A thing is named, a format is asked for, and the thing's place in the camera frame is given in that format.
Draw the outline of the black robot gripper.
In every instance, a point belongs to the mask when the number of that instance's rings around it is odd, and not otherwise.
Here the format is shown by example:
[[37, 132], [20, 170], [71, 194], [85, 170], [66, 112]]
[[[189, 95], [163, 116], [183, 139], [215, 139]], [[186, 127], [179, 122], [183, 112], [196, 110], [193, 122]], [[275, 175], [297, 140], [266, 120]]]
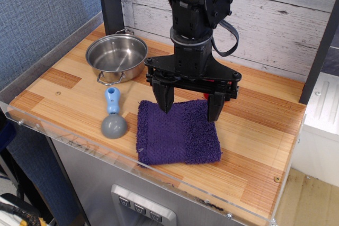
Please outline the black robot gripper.
[[147, 81], [153, 87], [157, 104], [163, 112], [170, 111], [176, 87], [209, 93], [208, 122], [218, 120], [225, 100], [237, 98], [241, 74], [219, 63], [211, 50], [210, 42], [199, 46], [176, 43], [173, 55], [145, 59]]

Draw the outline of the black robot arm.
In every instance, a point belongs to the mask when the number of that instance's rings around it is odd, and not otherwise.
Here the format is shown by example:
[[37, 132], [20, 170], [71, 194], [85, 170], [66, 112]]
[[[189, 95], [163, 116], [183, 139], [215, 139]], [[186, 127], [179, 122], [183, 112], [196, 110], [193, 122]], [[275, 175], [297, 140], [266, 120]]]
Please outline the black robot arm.
[[158, 106], [168, 113], [175, 88], [208, 94], [208, 121], [218, 119], [224, 103], [237, 98], [239, 72], [222, 65], [212, 55], [217, 50], [213, 31], [221, 25], [239, 38], [237, 30], [225, 21], [233, 0], [168, 0], [173, 25], [170, 38], [174, 54], [147, 58], [146, 78]]

